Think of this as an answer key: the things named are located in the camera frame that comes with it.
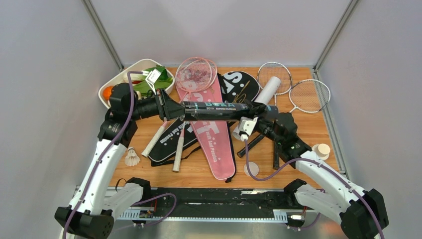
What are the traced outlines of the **white shuttlecock tube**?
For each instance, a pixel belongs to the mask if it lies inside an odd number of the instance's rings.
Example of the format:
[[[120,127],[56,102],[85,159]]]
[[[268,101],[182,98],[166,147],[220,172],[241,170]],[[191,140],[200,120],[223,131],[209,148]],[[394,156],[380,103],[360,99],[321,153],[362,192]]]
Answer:
[[[272,76],[269,81],[264,86],[263,90],[259,93],[257,98],[254,100],[254,102],[259,102],[263,104],[267,104],[270,99],[275,95],[278,87],[281,84],[281,80],[276,77]],[[239,129],[238,126],[233,130],[232,135],[235,139],[239,140]]]

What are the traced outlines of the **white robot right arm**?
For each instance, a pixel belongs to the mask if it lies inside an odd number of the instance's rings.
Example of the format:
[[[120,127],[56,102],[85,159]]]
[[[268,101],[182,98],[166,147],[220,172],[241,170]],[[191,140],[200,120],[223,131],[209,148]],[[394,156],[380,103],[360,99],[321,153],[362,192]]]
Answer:
[[[384,197],[376,190],[366,190],[336,172],[298,135],[291,113],[279,113],[263,103],[247,102],[246,116],[240,119],[241,135],[248,130],[272,140],[284,164],[312,178],[321,192],[296,179],[285,187],[284,202],[290,208],[299,205],[317,210],[337,222],[349,239],[383,239],[389,225]]]

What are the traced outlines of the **white shuttlecock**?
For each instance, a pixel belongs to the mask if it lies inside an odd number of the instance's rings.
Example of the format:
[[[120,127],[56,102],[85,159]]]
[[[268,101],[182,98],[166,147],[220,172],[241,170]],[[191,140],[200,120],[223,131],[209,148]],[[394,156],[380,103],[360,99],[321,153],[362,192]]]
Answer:
[[[126,166],[135,166],[140,162],[140,158],[133,147],[128,148],[124,162]]]

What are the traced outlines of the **clear round tube lid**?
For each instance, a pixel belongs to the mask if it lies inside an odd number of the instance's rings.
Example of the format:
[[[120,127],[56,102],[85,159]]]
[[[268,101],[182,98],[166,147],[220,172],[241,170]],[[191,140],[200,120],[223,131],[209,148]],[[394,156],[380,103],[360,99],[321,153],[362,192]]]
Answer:
[[[259,167],[256,163],[249,162],[244,165],[243,171],[247,176],[250,176],[250,177],[257,176],[259,173]]]

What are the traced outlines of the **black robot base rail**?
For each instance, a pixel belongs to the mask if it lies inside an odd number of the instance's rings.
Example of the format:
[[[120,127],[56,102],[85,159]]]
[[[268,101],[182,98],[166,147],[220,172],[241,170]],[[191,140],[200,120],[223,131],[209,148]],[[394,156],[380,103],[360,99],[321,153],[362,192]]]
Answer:
[[[282,189],[150,188],[140,207],[155,215],[184,218],[269,219],[275,210],[304,211],[291,193]]]

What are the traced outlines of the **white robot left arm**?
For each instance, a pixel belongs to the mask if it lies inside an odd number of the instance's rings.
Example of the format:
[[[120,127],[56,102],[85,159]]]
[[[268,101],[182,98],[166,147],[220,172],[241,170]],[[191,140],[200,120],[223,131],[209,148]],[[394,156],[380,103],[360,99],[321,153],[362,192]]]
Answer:
[[[131,83],[112,87],[110,108],[100,127],[89,169],[68,206],[58,207],[54,216],[63,227],[62,238],[106,239],[117,218],[129,207],[157,201],[158,197],[152,196],[150,182],[135,177],[113,196],[105,197],[117,164],[137,131],[136,122],[153,116],[172,120],[185,114],[183,103],[174,101],[163,89],[156,93],[140,100]]]

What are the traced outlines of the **black shuttlecock tube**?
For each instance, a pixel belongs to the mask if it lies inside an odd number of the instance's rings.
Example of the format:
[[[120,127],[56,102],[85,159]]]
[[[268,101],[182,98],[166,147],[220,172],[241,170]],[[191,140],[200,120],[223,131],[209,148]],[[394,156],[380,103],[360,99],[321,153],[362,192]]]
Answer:
[[[184,119],[187,121],[239,121],[247,107],[241,103],[184,102]],[[279,113],[275,105],[267,105],[264,118],[274,119]]]

